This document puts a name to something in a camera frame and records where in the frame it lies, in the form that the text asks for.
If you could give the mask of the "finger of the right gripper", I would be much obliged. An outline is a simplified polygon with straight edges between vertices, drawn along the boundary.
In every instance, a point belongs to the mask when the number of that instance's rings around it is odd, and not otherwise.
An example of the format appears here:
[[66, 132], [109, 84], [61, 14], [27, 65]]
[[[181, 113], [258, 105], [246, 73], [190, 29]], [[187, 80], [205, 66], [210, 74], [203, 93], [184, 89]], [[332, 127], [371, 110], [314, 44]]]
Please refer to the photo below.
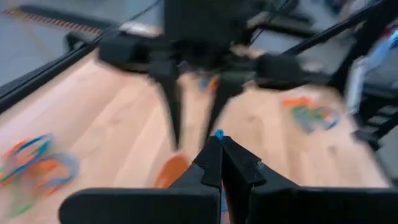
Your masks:
[[221, 77], [218, 79], [218, 86], [214, 92], [213, 103], [208, 117], [208, 124], [206, 125], [206, 131], [203, 135], [204, 144], [207, 142], [211, 131], [215, 127], [218, 117], [220, 116], [228, 101], [243, 92], [243, 85], [244, 82], [236, 78], [232, 79]]
[[182, 97], [180, 86], [177, 83], [179, 75], [179, 70], [174, 62], [151, 62], [149, 65], [149, 76], [160, 85], [169, 110], [175, 149], [179, 149], [181, 128]]

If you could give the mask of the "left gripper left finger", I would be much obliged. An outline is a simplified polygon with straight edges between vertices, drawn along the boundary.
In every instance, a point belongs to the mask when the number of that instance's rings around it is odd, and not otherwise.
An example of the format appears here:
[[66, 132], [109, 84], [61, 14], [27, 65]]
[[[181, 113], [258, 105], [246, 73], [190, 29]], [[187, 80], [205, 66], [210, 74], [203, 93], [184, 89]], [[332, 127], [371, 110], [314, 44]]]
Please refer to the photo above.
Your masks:
[[189, 168], [166, 189], [91, 188], [68, 196], [61, 224], [220, 224], [223, 147], [208, 138]]

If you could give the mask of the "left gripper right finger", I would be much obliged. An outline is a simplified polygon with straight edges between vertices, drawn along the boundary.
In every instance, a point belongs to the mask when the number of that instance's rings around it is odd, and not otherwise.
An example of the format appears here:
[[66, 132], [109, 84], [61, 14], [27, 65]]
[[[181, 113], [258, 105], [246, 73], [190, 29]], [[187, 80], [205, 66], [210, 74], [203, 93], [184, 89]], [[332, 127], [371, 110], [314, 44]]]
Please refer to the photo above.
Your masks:
[[229, 136], [223, 152], [233, 224], [398, 224], [398, 189], [300, 186]]

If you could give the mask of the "rubber bands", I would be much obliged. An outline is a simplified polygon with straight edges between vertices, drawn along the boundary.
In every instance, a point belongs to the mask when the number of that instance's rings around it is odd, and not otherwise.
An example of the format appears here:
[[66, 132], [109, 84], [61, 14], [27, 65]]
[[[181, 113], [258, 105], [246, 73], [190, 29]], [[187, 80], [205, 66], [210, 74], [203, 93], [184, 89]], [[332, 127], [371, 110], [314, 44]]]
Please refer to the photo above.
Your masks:
[[[39, 143], [39, 145], [43, 144], [45, 141], [51, 140], [51, 145], [50, 145], [50, 153], [56, 153], [56, 152], [52, 152], [51, 151], [51, 147], [53, 144], [53, 134], [43, 134], [41, 136], [38, 136], [36, 138], [33, 139], [37, 139], [39, 138], [40, 141], [36, 142]], [[61, 177], [54, 177], [54, 178], [63, 178], [64, 179], [64, 184], [69, 183], [71, 180], [73, 180], [79, 173], [80, 170], [80, 165], [78, 162], [78, 159], [75, 158], [73, 155], [71, 154], [67, 154], [67, 153], [56, 153], [56, 154], [61, 154], [61, 164], [60, 166], [63, 166], [67, 169], [67, 174]], [[0, 167], [0, 170], [5, 170], [4, 165], [2, 167]]]

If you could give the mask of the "green rubber band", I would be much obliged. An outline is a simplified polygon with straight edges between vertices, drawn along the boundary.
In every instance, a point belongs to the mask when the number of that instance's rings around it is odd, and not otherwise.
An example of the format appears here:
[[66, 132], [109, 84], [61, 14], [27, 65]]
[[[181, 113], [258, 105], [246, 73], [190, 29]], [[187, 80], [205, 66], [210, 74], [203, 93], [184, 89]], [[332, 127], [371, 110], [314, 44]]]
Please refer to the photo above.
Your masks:
[[295, 106], [291, 109], [292, 116], [302, 131], [306, 134], [314, 132], [315, 127], [313, 124], [312, 112], [306, 106]]
[[16, 217], [28, 211], [35, 202], [33, 197], [13, 197], [10, 209], [7, 213], [8, 217]]

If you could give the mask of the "silver mounting plate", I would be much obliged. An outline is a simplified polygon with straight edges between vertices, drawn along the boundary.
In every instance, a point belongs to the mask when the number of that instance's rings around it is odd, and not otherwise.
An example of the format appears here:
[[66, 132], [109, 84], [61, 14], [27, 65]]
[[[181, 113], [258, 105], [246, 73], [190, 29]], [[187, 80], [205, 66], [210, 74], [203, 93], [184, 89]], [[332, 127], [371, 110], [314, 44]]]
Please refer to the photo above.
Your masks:
[[128, 34], [140, 35], [144, 37], [156, 37], [163, 33], [163, 28], [134, 21], [127, 21], [123, 23], [119, 26], [118, 30]]

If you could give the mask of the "orange plastic basket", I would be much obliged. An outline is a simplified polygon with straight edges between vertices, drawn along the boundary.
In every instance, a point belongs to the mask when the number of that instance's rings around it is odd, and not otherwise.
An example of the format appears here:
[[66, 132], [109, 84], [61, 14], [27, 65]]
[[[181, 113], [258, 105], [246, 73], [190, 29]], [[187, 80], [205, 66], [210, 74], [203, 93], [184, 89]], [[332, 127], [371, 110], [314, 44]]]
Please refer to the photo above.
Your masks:
[[155, 188], [170, 187], [190, 166], [189, 159], [184, 154], [176, 154], [167, 160], [154, 182]]

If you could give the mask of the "black mat orange stripes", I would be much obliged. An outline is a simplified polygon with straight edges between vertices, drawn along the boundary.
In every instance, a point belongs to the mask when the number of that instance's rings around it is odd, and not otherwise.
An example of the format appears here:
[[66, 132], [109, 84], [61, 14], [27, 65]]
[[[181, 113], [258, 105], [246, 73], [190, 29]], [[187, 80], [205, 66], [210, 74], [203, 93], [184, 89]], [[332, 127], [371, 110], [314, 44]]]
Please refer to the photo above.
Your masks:
[[50, 27], [60, 27], [74, 32], [91, 34], [99, 34], [104, 30], [117, 26], [117, 23], [113, 21], [32, 4], [23, 4], [5, 9], [2, 13], [21, 19], [24, 22], [34, 22]]

